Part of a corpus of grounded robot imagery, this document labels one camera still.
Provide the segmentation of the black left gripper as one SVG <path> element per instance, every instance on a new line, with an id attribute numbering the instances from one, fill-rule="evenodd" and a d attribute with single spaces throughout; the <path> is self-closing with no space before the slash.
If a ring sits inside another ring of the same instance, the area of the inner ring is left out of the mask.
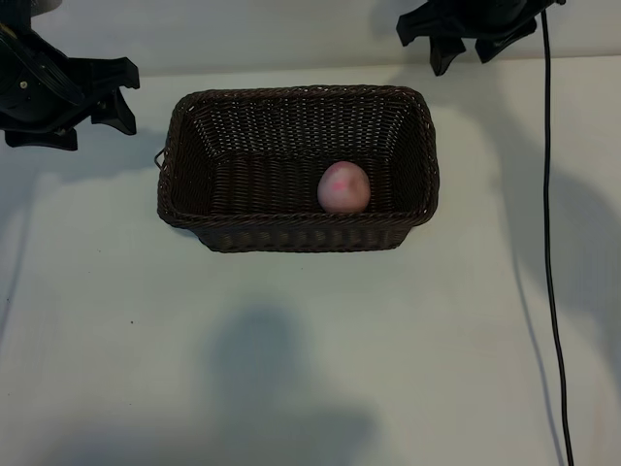
<path id="1" fill-rule="evenodd" d="M 140 87 L 139 70 L 126 57 L 68 57 L 32 30 L 1 26 L 1 127 L 10 130 L 5 141 L 11 148 L 75 151 L 73 128 L 86 118 L 136 134 L 135 116 L 121 93 L 124 87 Z"/>

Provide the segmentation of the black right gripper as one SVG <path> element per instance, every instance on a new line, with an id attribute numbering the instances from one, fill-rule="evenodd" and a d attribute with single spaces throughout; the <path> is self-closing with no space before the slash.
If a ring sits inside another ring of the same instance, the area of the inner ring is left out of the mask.
<path id="1" fill-rule="evenodd" d="M 405 47 L 418 37 L 430 39 L 430 65 L 442 76 L 451 62 L 466 51 L 461 39 L 477 39 L 475 50 L 481 63 L 494 59 L 511 45 L 509 38 L 521 38 L 537 28 L 536 17 L 554 0 L 432 0 L 399 16 L 396 30 Z"/>

